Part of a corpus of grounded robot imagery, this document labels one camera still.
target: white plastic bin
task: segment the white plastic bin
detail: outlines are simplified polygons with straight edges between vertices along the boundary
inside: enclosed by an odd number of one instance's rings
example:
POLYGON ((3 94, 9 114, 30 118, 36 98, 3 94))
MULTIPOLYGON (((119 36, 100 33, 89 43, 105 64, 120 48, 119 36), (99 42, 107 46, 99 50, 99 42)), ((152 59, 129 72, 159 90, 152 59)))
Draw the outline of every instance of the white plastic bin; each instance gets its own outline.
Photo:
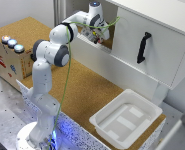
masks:
POLYGON ((128 89, 94 114, 90 122, 114 147, 128 149, 161 113, 161 108, 128 89))

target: cabinet handle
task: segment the cabinet handle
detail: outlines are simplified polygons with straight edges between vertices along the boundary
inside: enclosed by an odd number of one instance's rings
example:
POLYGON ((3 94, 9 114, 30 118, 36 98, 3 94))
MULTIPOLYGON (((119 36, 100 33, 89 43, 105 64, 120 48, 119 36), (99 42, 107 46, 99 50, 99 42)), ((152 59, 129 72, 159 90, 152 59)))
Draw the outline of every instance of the cabinet handle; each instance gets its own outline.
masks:
POLYGON ((152 35, 148 32, 145 32, 145 36, 143 37, 142 41, 141 41, 141 45, 140 45, 140 49, 139 49, 139 54, 137 57, 137 63, 140 64, 141 62, 143 62, 145 60, 145 57, 143 57, 143 53, 145 50, 145 46, 146 46, 146 40, 149 39, 152 35))

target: white cabinet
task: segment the white cabinet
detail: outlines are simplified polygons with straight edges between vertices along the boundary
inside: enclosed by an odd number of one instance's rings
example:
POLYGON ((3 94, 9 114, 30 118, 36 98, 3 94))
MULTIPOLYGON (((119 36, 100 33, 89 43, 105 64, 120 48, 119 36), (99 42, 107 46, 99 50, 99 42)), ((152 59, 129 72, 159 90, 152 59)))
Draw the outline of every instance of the white cabinet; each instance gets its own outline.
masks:
POLYGON ((185 54, 185 35, 120 7, 118 16, 112 55, 171 87, 185 54), (137 63, 146 32, 151 37, 144 47, 145 60, 137 63))

